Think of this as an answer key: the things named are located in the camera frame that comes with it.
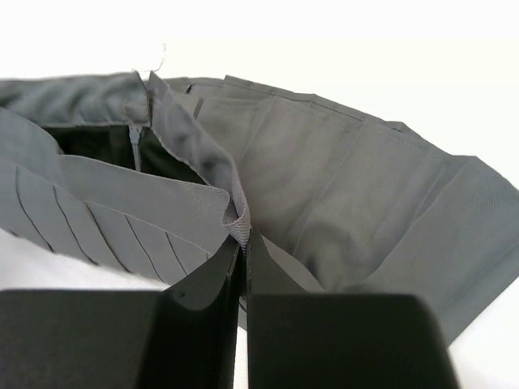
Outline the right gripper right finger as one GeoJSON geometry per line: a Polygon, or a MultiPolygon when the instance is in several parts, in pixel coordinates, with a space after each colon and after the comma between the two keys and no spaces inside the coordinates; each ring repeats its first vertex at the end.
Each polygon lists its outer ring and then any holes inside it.
{"type": "Polygon", "coordinates": [[[253,233],[247,247],[251,388],[455,388],[429,308],[409,294],[310,293],[253,233]]]}

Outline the grey pleated skirt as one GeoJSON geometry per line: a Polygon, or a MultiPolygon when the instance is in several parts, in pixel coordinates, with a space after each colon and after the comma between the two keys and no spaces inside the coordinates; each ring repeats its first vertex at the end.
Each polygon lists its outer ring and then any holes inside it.
{"type": "Polygon", "coordinates": [[[518,278],[518,190],[404,122],[307,91],[353,45],[166,44],[94,70],[1,52],[1,285],[70,263],[172,285],[258,233],[307,291],[411,293],[458,339],[518,278]]]}

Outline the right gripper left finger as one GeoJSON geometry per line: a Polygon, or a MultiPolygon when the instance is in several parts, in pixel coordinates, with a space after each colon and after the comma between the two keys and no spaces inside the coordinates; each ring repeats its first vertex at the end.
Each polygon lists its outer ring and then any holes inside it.
{"type": "Polygon", "coordinates": [[[228,238],[164,291],[3,292],[2,387],[232,387],[239,263],[228,238]]]}

